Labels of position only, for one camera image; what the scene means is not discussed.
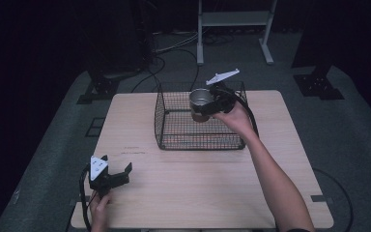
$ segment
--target human arm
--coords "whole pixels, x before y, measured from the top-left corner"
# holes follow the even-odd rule
[[[315,231],[300,192],[252,129],[243,106],[237,102],[231,112],[216,113],[213,116],[237,133],[246,143],[265,199],[279,229],[288,231],[301,228]]]
[[[92,214],[92,232],[104,232],[108,228],[106,205],[111,200],[111,193],[107,193],[102,199],[93,191],[90,213]]]

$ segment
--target wooden table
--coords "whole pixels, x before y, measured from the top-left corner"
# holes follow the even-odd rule
[[[333,226],[282,96],[246,91],[261,140],[300,190],[317,228]],[[94,155],[108,155],[109,173],[132,162],[130,183],[112,190],[110,226],[139,229],[274,228],[251,156],[237,151],[162,151],[154,134],[156,93],[114,97]],[[85,186],[90,194],[88,184]],[[80,203],[71,218],[85,227]]]

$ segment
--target cup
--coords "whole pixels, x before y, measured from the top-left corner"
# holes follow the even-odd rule
[[[207,89],[195,89],[189,94],[189,107],[191,108],[191,118],[197,123],[204,123],[210,119],[210,115],[202,115],[201,106],[214,100],[210,91]]]

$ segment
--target wire basket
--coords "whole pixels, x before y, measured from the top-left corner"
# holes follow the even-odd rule
[[[246,101],[243,82],[225,82]],[[155,112],[155,135],[162,150],[240,150],[245,144],[221,121],[210,118],[197,123],[191,118],[189,93],[198,88],[208,89],[204,82],[160,83]]]

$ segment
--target gray carpet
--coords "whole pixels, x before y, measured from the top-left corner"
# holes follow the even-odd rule
[[[205,64],[199,67],[197,80],[239,69],[233,78],[243,81],[247,90],[281,92],[311,165],[325,172],[316,171],[315,175],[334,218],[327,231],[345,231],[351,221],[350,204],[342,188],[353,206],[351,231],[371,231],[371,109],[352,80],[336,67],[330,69],[328,79],[345,100],[304,97],[293,75],[310,73],[312,68],[290,68],[300,33],[270,35],[272,66],[264,60],[259,37],[241,35],[230,43],[205,46]],[[160,35],[156,45],[163,48],[184,39]],[[181,49],[195,54],[195,43]],[[157,73],[160,81],[190,82],[197,74],[196,61],[188,52],[176,50],[159,57],[165,61]],[[156,72],[162,65],[154,59],[150,70]],[[148,75],[143,72],[121,81],[118,92],[131,92]],[[110,101],[76,104],[89,82],[86,72],[76,77],[18,184],[18,194],[0,218],[0,231],[76,231],[69,227],[69,220],[78,197],[78,179],[98,140],[86,132],[94,118],[106,116],[110,105]],[[134,92],[155,90],[155,81],[149,78]]]

